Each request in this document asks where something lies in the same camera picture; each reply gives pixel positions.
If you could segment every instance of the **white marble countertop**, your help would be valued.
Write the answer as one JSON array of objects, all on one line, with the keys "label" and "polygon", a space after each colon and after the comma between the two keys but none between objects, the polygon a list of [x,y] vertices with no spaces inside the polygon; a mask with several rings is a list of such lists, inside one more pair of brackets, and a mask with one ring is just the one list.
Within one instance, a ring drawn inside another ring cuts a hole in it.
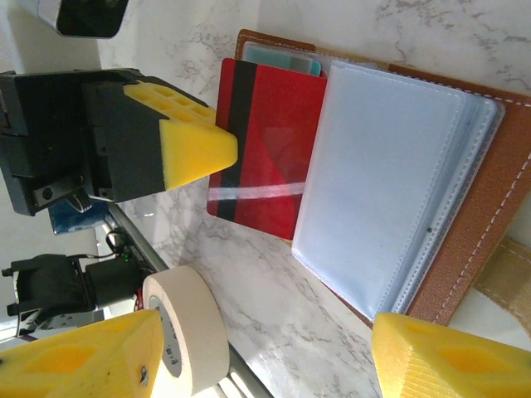
[{"label": "white marble countertop", "polygon": [[[103,67],[136,67],[215,105],[221,60],[247,27],[531,94],[526,0],[131,0]],[[207,181],[126,203],[170,265],[191,265],[229,339],[270,391],[379,396],[370,330],[282,241],[209,216]]]}]

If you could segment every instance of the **beige fabric strap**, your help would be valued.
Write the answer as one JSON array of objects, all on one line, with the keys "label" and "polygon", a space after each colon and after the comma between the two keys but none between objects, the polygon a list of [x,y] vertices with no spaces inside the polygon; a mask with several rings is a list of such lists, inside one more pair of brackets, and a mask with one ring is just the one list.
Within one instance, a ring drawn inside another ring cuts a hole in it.
[{"label": "beige fabric strap", "polygon": [[475,288],[509,311],[531,336],[531,250],[504,238]]}]

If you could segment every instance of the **screw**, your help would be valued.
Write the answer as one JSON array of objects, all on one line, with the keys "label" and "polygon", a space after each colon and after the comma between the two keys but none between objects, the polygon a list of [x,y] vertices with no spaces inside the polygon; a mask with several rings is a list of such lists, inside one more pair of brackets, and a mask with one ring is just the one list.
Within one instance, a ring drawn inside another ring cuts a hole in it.
[{"label": "screw", "polygon": [[140,384],[144,387],[149,384],[149,372],[146,366],[142,366],[142,369],[140,369]]}]

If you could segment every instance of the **tape roll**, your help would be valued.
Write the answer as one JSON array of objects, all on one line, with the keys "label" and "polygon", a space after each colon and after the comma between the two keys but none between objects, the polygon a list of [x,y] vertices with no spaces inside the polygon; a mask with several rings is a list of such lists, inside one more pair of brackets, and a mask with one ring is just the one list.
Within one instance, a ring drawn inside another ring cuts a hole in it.
[{"label": "tape roll", "polygon": [[215,386],[229,370],[227,332],[207,284],[180,266],[144,281],[144,306],[157,309],[163,323],[163,366],[182,396]]}]

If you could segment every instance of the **red card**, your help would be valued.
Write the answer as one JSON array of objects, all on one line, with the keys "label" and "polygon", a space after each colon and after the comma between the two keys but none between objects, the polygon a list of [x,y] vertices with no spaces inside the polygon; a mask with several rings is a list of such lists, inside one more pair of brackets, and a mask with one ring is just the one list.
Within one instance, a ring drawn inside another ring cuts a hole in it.
[{"label": "red card", "polygon": [[293,239],[326,79],[225,59],[217,125],[238,138],[238,161],[211,176],[207,210]]}]

